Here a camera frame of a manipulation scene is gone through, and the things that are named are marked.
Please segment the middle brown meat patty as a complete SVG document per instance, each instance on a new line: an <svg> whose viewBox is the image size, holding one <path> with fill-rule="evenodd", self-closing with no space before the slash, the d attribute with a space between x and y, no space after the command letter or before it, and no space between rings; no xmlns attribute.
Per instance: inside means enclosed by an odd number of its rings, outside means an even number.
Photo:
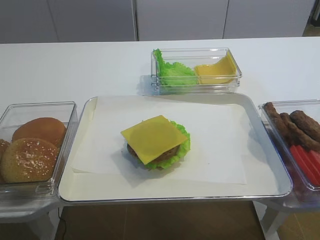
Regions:
<svg viewBox="0 0 320 240"><path fill-rule="evenodd" d="M280 117L289 130L292 138L292 145L301 145L307 151L320 151L320 143L298 128L297 125L291 121L288 113L283 112L280 114Z"/></svg>

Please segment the red tomato slice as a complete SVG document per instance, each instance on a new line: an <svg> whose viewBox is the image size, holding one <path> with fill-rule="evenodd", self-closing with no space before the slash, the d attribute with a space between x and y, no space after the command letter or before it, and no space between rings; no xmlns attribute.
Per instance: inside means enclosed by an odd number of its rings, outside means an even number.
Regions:
<svg viewBox="0 0 320 240"><path fill-rule="evenodd" d="M296 147L297 153L300 156L300 160L298 160L299 166L302 168L303 173L308 178L309 182L316 186L320 186L320 171L318 171L315 166L310 161L308 154L302 146L297 145Z"/></svg>
<svg viewBox="0 0 320 240"><path fill-rule="evenodd" d="M320 171L320 153L310 150L307 152L307 155L311 161L311 163L314 165L314 167Z"/></svg>
<svg viewBox="0 0 320 240"><path fill-rule="evenodd" d="M290 152L302 170L307 181L315 186L320 186L320 153L314 150L305 150L301 145L292 145Z"/></svg>

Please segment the left red tomato slice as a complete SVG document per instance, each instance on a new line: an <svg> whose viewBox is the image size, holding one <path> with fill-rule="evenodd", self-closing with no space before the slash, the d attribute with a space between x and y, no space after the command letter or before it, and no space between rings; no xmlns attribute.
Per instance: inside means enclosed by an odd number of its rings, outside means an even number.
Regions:
<svg viewBox="0 0 320 240"><path fill-rule="evenodd" d="M305 150L301 145L292 145L290 152L302 170L307 181L315 186L320 186L320 153L314 150Z"/></svg>

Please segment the clear lettuce cheese container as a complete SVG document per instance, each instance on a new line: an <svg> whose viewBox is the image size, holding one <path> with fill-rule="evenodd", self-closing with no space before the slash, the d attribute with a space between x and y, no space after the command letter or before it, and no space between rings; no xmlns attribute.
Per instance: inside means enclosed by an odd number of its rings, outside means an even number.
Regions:
<svg viewBox="0 0 320 240"><path fill-rule="evenodd" d="M227 47L220 48L171 48L160 49L165 62L174 63L180 62L191 68L197 79L195 85L161 85L156 70L156 59L151 53L151 85L160 95L172 94L218 94L218 93L234 93L240 86L240 78L242 72L236 63L231 51ZM236 66L236 78L223 84L199 84L198 76L195 72L195 67L198 65L211 65L217 63L221 58L230 54L231 59Z"/></svg>

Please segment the clear bun container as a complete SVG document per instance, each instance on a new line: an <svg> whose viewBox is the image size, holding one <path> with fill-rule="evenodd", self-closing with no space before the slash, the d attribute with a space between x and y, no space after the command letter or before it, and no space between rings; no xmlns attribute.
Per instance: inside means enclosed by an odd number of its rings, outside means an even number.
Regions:
<svg viewBox="0 0 320 240"><path fill-rule="evenodd" d="M0 118L0 139L10 144L14 132L25 123L38 118L55 118L66 127L55 168L47 181L0 184L1 200L45 198L56 195L78 127L77 106L73 101L11 104Z"/></svg>

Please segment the left brown meat patty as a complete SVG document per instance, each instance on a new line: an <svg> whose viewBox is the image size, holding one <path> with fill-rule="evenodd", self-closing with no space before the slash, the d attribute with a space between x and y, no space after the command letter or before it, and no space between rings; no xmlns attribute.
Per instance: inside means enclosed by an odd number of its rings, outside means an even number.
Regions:
<svg viewBox="0 0 320 240"><path fill-rule="evenodd" d="M267 102L264 104L264 110L267 113L270 120L273 122L278 133L282 136L285 143L290 147L293 143L291 133L286 126L285 122L282 120L280 114L276 111L272 102Z"/></svg>

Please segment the clear patty tomato container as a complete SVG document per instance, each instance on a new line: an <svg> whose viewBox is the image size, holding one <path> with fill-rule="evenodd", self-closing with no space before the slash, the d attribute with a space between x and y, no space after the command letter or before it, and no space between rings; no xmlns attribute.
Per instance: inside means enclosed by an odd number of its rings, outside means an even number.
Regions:
<svg viewBox="0 0 320 240"><path fill-rule="evenodd" d="M259 106L265 125L302 202L320 200L319 100L267 102Z"/></svg>

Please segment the sesame seed top bun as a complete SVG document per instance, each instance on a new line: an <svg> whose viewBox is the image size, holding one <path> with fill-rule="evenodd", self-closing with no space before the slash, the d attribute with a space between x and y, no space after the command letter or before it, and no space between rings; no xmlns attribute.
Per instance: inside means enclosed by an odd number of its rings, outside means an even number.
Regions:
<svg viewBox="0 0 320 240"><path fill-rule="evenodd" d="M43 182L54 172L59 148L39 138L13 141L0 161L0 174L6 183Z"/></svg>

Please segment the green lettuce under patty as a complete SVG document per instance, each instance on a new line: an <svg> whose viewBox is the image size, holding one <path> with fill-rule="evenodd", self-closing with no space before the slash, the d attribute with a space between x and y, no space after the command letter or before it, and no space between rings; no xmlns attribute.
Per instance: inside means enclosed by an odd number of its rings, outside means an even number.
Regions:
<svg viewBox="0 0 320 240"><path fill-rule="evenodd" d="M181 158L183 158L191 149L191 137L190 133L187 132L186 128L176 123L175 121L170 121L170 123L187 139L179 146L176 146L174 149L169 150L163 154L163 157L159 160L153 160L145 165L149 170L153 169L167 169L173 164L177 163Z"/></svg>

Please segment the right brown meat patty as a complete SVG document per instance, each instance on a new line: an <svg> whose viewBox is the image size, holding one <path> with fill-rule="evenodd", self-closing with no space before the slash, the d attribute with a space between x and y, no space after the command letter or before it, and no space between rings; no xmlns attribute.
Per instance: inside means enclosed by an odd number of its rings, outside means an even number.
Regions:
<svg viewBox="0 0 320 240"><path fill-rule="evenodd" d="M320 124L309 117L302 110L295 110L290 115L290 119L296 126L307 134L311 139L320 142Z"/></svg>

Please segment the yellow cheese slices in container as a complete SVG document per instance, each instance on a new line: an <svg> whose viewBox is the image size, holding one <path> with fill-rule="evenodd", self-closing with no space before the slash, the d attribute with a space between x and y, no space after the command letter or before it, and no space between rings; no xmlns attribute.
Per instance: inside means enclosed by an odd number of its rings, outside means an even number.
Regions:
<svg viewBox="0 0 320 240"><path fill-rule="evenodd" d="M237 68L230 54L217 63L197 65L194 70L202 85L226 84L237 77Z"/></svg>

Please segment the brown meat patty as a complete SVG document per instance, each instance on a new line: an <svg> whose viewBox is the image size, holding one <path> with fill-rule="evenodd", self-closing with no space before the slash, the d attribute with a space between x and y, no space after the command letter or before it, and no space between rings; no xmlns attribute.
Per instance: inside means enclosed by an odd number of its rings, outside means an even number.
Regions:
<svg viewBox="0 0 320 240"><path fill-rule="evenodd" d="M288 113L283 112L280 114L280 117L289 130L292 138L292 145L301 145L307 151L320 151L320 143L298 128L297 125L291 121Z"/></svg>
<svg viewBox="0 0 320 240"><path fill-rule="evenodd" d="M296 126L307 134L311 139L320 142L320 124L309 117L302 110L295 110L290 115L290 119Z"/></svg>
<svg viewBox="0 0 320 240"><path fill-rule="evenodd" d="M267 113L270 120L273 122L278 133L282 136L285 143L290 147L293 143L291 133L286 126L285 122L282 120L280 114L276 111L272 102L267 102L264 104L264 110Z"/></svg>

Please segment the yellow cheese slice on burger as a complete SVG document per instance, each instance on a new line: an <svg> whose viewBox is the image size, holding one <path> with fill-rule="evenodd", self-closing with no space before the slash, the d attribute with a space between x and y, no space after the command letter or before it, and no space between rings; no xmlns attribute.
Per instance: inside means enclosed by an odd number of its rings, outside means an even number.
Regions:
<svg viewBox="0 0 320 240"><path fill-rule="evenodd" d="M187 140L187 137L162 115L127 128L121 135L144 165Z"/></svg>

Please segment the right red tomato slice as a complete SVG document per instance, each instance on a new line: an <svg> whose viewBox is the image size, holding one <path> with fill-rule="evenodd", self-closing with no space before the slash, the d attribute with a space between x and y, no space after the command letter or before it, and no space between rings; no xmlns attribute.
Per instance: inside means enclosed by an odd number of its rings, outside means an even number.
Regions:
<svg viewBox="0 0 320 240"><path fill-rule="evenodd" d="M311 161L311 163L314 165L314 167L320 171L320 153L310 150L307 152L307 155Z"/></svg>

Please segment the middle red tomato slice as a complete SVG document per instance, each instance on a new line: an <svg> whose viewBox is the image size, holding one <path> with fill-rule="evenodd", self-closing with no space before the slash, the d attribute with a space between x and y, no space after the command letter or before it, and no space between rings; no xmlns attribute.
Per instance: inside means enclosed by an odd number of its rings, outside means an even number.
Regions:
<svg viewBox="0 0 320 240"><path fill-rule="evenodd" d="M318 171L315 166L310 161L308 154L302 146L297 145L296 147L297 153L300 156L300 160L298 160L299 166L302 168L303 173L308 178L309 182L316 186L320 186L320 171Z"/></svg>

